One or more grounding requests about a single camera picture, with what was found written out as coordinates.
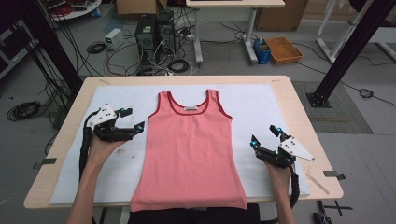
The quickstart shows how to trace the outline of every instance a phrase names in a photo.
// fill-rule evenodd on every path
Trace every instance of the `gray mat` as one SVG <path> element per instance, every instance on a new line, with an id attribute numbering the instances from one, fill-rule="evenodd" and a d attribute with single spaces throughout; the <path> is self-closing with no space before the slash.
<path id="1" fill-rule="evenodd" d="M 292 82 L 312 126 L 318 133 L 373 133 L 342 84 L 329 98 L 332 108 L 314 108 L 305 93 L 314 92 L 319 82 Z"/>

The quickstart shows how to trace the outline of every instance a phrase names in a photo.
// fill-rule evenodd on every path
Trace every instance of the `adapter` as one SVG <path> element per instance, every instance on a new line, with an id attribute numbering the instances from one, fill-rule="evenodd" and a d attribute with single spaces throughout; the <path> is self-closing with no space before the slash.
<path id="1" fill-rule="evenodd" d="M 107 42 L 107 47 L 113 50 L 119 48 L 125 41 L 122 35 L 122 30 L 117 28 L 106 35 L 105 39 Z"/>
<path id="2" fill-rule="evenodd" d="M 186 39 L 188 41 L 194 41 L 194 37 L 195 37 L 195 35 L 193 35 L 193 34 L 186 35 Z"/>

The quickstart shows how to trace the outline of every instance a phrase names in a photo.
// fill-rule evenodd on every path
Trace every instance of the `white sheet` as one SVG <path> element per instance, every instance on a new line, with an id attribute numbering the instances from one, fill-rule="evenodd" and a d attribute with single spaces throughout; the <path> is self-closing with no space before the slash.
<path id="1" fill-rule="evenodd" d="M 276 98 L 269 85 L 174 85 L 174 86 L 104 86 L 98 87 L 91 104 L 76 130 L 76 138 L 64 160 L 58 183 L 50 200 L 53 204 L 70 204 L 78 189 L 78 158 L 82 142 L 82 125 L 85 118 L 105 103 L 113 109 L 132 107 L 134 113 L 117 120 L 117 127 L 127 128 L 147 121 L 157 106 L 157 94 L 171 91 L 181 105 L 198 105 L 205 99 L 205 90 L 219 91 L 224 110 L 233 116 L 233 157 L 247 197 L 271 197 L 271 185 L 265 165 L 256 159 L 250 147 L 254 134 L 262 146 L 276 149 L 279 139 L 270 131 L 274 124 L 286 133 L 285 122 L 277 106 Z M 108 158 L 99 175 L 95 198 L 96 203 L 129 202 L 139 183 L 146 152 L 147 132 L 137 135 Z M 305 175 L 296 162 L 300 175 L 302 195 L 310 193 Z"/>

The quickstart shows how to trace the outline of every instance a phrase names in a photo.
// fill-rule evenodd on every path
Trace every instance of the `tank top neckline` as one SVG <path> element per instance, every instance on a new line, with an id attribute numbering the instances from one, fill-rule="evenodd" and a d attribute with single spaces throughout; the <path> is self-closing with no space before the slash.
<path id="1" fill-rule="evenodd" d="M 200 114 L 205 113 L 207 108 L 208 108 L 208 106 L 209 106 L 209 90 L 206 90 L 206 98 L 205 98 L 205 100 L 201 104 L 197 105 L 197 107 L 201 107 L 201 106 L 205 105 L 205 108 L 202 111 L 197 112 L 197 113 L 180 113 L 180 112 L 178 112 L 175 109 L 175 106 L 180 107 L 180 108 L 184 108 L 185 106 L 184 105 L 180 105 L 175 100 L 175 98 L 172 95 L 172 92 L 168 91 L 166 94 L 168 96 L 168 101 L 169 101 L 169 104 L 170 104 L 172 110 L 178 115 L 182 115 L 182 116 L 200 115 Z"/>

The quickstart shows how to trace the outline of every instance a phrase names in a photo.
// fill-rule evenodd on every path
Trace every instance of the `black metal pole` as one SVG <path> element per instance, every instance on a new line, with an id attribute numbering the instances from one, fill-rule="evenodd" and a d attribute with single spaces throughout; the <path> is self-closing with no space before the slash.
<path id="1" fill-rule="evenodd" d="M 332 91 L 340 82 L 341 78 L 356 60 L 363 48 L 369 42 L 388 14 L 392 11 L 396 0 L 374 0 L 361 18 L 355 31 L 348 39 L 326 77 L 323 78 L 318 88 L 313 93 L 308 93 L 310 104 L 314 107 L 322 107 L 328 103 Z"/>
<path id="2" fill-rule="evenodd" d="M 3 7 L 5 7 L 4 11 L 0 10 L 2 13 L 11 17 L 17 14 L 23 20 L 58 69 L 71 91 L 71 98 L 75 98 L 82 86 L 82 81 L 38 3 L 35 0 L 15 0 L 5 2 Z"/>

